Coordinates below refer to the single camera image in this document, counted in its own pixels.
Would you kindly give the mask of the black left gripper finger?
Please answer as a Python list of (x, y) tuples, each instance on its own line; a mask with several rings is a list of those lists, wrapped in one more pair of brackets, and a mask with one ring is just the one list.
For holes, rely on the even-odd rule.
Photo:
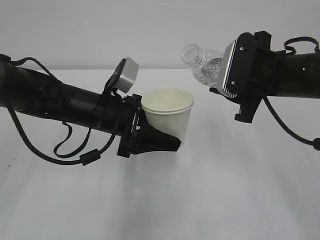
[(181, 140), (164, 133), (148, 123), (146, 114), (141, 113), (139, 118), (139, 153), (149, 152), (177, 152)]

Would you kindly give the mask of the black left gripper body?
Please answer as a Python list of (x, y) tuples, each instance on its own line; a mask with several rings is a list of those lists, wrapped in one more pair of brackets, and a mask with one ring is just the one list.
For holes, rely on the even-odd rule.
[(115, 116), (110, 121), (111, 136), (98, 153), (101, 155), (106, 152), (116, 136), (120, 137), (118, 156), (128, 158), (145, 153), (147, 148), (144, 139), (147, 136), (148, 123), (142, 110), (142, 96), (133, 94), (122, 98), (115, 93), (110, 99), (115, 100)]

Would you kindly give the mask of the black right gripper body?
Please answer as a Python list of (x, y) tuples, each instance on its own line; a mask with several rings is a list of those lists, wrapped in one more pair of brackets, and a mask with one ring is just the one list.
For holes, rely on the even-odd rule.
[(262, 47), (255, 49), (249, 77), (239, 94), (240, 107), (234, 117), (236, 121), (248, 124), (253, 122), (263, 97), (271, 89), (276, 66), (285, 55), (285, 50), (272, 51)]

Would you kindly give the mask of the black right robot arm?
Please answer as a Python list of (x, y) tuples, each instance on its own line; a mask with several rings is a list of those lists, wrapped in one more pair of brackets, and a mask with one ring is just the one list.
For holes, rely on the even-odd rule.
[(234, 119), (252, 123), (263, 97), (319, 99), (320, 50), (297, 54), (290, 43), (317, 41), (296, 37), (285, 42), (284, 50), (271, 50), (266, 31), (242, 33), (224, 52), (217, 83), (211, 93), (239, 105)]

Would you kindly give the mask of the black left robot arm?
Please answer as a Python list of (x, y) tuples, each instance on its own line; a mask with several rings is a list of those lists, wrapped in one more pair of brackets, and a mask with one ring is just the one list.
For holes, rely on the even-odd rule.
[[(130, 57), (123, 58), (106, 82), (102, 93), (65, 84), (47, 68), (42, 72), (24, 68), (28, 57), (12, 60), (0, 56), (0, 105), (6, 108), (25, 145), (38, 157), (48, 162), (71, 166), (87, 165), (100, 159), (116, 136), (120, 137), (117, 154), (122, 157), (148, 152), (176, 152), (181, 141), (148, 123), (142, 108), (142, 97), (127, 93), (137, 78), (139, 65)], [(83, 143), (73, 152), (49, 157), (36, 149), (28, 139), (17, 113), (41, 119), (86, 127), (110, 134), (106, 145), (87, 153)]]

